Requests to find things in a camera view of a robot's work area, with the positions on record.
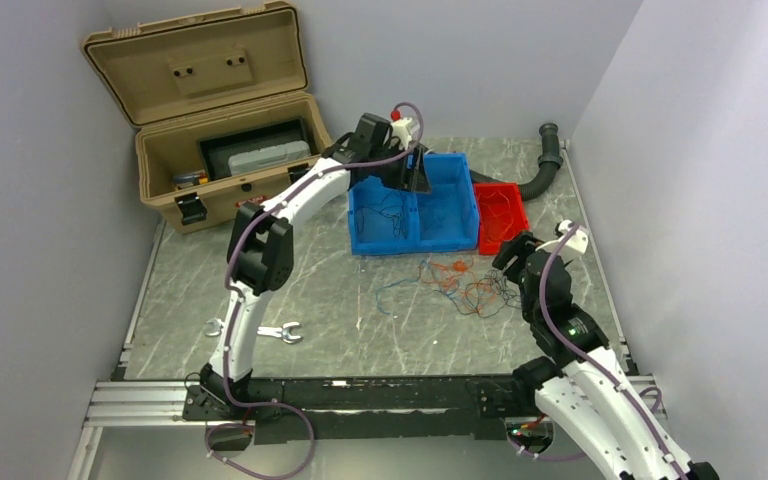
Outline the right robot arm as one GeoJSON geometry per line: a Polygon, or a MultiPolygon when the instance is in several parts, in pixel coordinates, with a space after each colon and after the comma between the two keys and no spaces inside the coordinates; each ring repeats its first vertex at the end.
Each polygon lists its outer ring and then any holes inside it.
{"type": "Polygon", "coordinates": [[[517,284],[522,316],[542,354],[513,372],[511,401],[563,429],[606,479],[716,479],[661,425],[628,379],[606,335],[578,306],[566,266],[587,250],[574,223],[553,241],[523,231],[500,247],[494,268],[517,284]]]}

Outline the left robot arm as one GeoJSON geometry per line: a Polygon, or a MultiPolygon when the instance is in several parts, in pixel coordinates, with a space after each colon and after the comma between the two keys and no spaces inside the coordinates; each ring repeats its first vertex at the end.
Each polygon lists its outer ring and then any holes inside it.
{"type": "Polygon", "coordinates": [[[224,276],[228,309],[219,343],[199,373],[208,407],[221,419],[239,417],[251,402],[247,390],[258,330],[273,295],[294,269],[296,231],[369,177],[396,190],[426,188],[425,122],[419,111],[403,114],[406,106],[397,104],[388,118],[363,114],[354,130],[325,148],[287,189],[261,204],[239,207],[224,276]]]}

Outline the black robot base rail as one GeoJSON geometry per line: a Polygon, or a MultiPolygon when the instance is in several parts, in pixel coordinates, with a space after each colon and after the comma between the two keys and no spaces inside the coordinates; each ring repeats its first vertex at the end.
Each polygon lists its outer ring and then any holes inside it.
{"type": "Polygon", "coordinates": [[[182,417],[218,425],[223,449],[307,440],[468,436],[513,439],[534,452],[555,438],[529,391],[509,374],[253,378],[225,396],[204,373],[184,382],[182,417]]]}

